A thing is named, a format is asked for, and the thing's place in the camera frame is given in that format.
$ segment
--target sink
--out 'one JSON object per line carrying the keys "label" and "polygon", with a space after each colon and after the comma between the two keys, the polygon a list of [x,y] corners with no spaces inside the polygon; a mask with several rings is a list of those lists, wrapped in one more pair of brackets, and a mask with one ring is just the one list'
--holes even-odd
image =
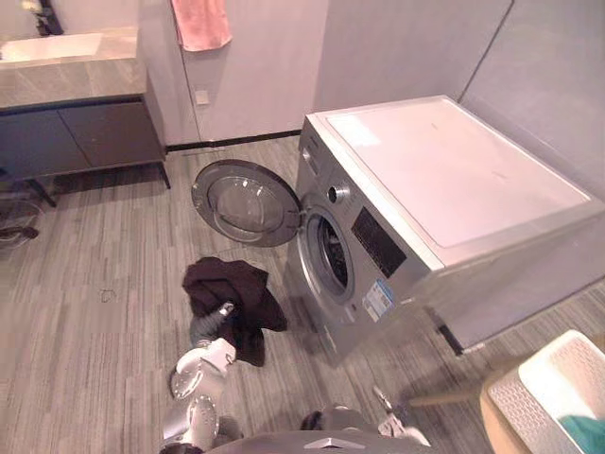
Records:
{"label": "sink", "polygon": [[0,63],[94,55],[102,36],[102,33],[83,33],[9,41],[0,48]]}

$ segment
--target pink towel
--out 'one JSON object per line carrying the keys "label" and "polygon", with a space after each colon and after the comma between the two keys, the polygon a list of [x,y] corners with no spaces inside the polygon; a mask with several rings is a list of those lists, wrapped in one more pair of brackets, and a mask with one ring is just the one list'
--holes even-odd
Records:
{"label": "pink towel", "polygon": [[183,49],[218,49],[231,40],[224,0],[172,0],[172,8]]}

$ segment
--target gray countertop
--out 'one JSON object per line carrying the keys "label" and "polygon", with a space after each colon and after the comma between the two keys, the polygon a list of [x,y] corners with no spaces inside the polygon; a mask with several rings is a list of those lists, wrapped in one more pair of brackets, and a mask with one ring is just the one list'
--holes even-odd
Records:
{"label": "gray countertop", "polygon": [[137,58],[137,27],[103,33],[94,55],[0,63],[0,111],[146,91],[146,70]]}

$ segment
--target bathroom vanity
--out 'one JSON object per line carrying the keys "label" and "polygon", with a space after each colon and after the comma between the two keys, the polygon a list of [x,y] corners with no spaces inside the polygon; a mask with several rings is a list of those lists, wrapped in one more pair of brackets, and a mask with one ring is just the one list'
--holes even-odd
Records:
{"label": "bathroom vanity", "polygon": [[137,58],[137,29],[96,35],[78,40],[93,42],[74,49],[79,55],[55,47],[60,57],[0,61],[0,167],[40,192],[35,179],[42,176],[157,163],[169,188],[162,120]]}

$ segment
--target cabinet leg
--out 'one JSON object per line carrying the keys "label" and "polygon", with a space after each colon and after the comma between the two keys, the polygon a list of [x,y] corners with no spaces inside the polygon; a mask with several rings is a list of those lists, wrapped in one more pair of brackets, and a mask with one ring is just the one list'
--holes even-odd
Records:
{"label": "cabinet leg", "polygon": [[166,184],[166,188],[170,189],[170,180],[168,180],[168,174],[166,173],[166,169],[164,167],[164,163],[158,163],[158,169],[160,170],[160,175],[164,179],[164,183]]}
{"label": "cabinet leg", "polygon": [[27,181],[27,184],[29,184],[31,186],[31,188],[34,191],[36,191],[36,193],[46,201],[46,203],[48,203],[53,208],[55,208],[57,206],[57,204],[55,203],[55,201],[53,201],[50,198],[50,196],[48,195],[48,193],[44,189],[44,186],[42,186],[41,184],[39,184],[37,180],[31,179],[31,180],[26,180],[26,181]]}

